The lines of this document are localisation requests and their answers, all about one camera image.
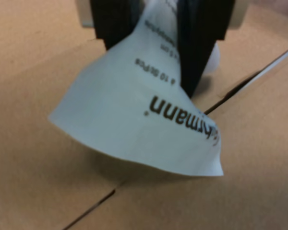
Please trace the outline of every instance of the box flap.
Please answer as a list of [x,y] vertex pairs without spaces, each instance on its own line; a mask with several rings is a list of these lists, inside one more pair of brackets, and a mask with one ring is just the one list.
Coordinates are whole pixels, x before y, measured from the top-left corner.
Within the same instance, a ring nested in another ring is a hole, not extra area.
[[63,229],[124,179],[103,178],[111,158],[47,120],[77,73],[104,52],[87,42],[0,83],[0,229]]
[[211,117],[225,176],[142,171],[71,229],[288,229],[288,58]]
[[260,6],[258,9],[261,11],[272,10],[278,13],[270,14],[269,18],[265,18],[264,14],[258,14],[257,18],[261,26],[283,35],[288,40],[288,0],[252,0],[252,2]]
[[94,38],[74,0],[0,0],[0,82]]
[[229,30],[225,41],[218,44],[219,67],[202,77],[193,98],[202,111],[223,99],[226,90],[236,87],[241,79],[262,70],[288,50],[288,18],[251,4],[241,28]]

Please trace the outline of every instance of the paper label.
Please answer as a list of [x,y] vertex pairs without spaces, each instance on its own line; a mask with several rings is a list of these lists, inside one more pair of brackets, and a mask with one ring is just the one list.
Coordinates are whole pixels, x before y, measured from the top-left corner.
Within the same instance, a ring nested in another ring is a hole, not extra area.
[[180,87],[176,3],[150,0],[134,32],[84,69],[50,120],[102,153],[219,176],[220,133]]

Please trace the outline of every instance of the cardboard seam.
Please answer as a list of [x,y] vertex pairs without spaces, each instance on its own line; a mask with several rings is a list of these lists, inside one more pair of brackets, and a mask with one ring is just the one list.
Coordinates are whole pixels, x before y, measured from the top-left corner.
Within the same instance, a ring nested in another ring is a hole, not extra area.
[[75,224],[77,224],[80,220],[82,220],[84,217],[89,215],[92,211],[94,211],[96,208],[98,208],[101,204],[106,202],[109,198],[111,198],[115,194],[116,190],[113,189],[109,194],[107,194],[105,197],[103,197],[101,200],[99,200],[97,203],[95,203],[93,206],[91,206],[87,211],[85,211],[83,214],[78,216],[75,220],[73,220],[70,224],[68,224],[65,228],[62,230],[68,230],[71,227],[73,227]]

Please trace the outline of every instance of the white object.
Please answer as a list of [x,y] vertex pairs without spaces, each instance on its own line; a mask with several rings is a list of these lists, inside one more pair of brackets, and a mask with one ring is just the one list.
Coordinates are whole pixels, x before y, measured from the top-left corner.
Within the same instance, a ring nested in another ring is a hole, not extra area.
[[50,120],[113,157],[219,176],[219,131],[180,87],[175,10],[172,0],[150,0],[134,32],[80,73]]

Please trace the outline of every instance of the white paper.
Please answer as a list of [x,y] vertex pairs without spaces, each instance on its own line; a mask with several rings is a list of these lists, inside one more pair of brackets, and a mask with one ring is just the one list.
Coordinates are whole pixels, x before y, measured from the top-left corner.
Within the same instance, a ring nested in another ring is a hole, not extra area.
[[148,1],[134,32],[79,74],[50,120],[113,157],[219,176],[216,124],[180,87],[175,14],[172,0]]

